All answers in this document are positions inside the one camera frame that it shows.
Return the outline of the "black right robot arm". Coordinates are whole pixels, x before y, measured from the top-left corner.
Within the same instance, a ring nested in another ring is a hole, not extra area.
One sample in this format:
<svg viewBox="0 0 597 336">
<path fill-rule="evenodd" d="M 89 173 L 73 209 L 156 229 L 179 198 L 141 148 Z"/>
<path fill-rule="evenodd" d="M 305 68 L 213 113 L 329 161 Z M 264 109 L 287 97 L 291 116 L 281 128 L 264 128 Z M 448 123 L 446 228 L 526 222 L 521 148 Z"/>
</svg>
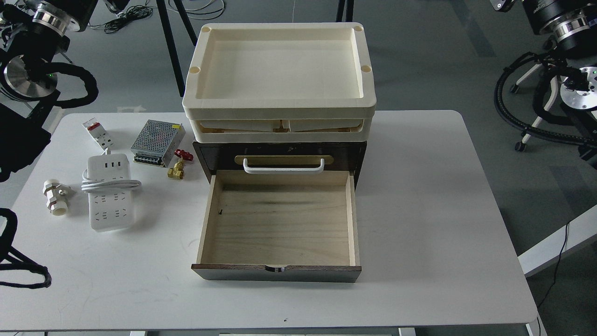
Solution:
<svg viewBox="0 0 597 336">
<path fill-rule="evenodd" d="M 596 166 L 596 2 L 594 0 L 523 0 L 525 15 L 535 35 L 548 35 L 541 54 L 527 52 L 505 67 L 494 89 L 499 116 L 521 131 L 514 145 L 525 150 L 530 138 L 576 146 L 581 159 Z M 527 63 L 533 63 L 512 87 L 535 71 L 540 72 L 532 109 L 536 120 L 524 123 L 505 105 L 507 79 Z"/>
</svg>

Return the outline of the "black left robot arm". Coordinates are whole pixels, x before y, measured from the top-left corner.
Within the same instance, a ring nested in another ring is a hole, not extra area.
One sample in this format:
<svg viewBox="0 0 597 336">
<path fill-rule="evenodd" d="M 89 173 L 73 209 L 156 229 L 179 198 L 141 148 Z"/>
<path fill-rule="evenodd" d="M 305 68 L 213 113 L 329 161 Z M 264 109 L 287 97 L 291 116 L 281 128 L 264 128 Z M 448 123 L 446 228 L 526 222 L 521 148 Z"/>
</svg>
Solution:
<svg viewBox="0 0 597 336">
<path fill-rule="evenodd" d="M 1 105 L 1 181 L 32 164 L 50 143 L 43 128 L 52 108 L 78 108 L 98 98 L 97 81 L 85 68 L 55 62 L 54 56 L 68 50 L 66 32 L 83 32 L 97 6 L 96 0 L 26 0 L 19 8 L 1 2 L 1 19 L 9 29 L 2 35 L 1 94 L 35 107 L 23 116 Z M 86 94 L 60 100 L 58 75 L 82 81 Z"/>
</svg>

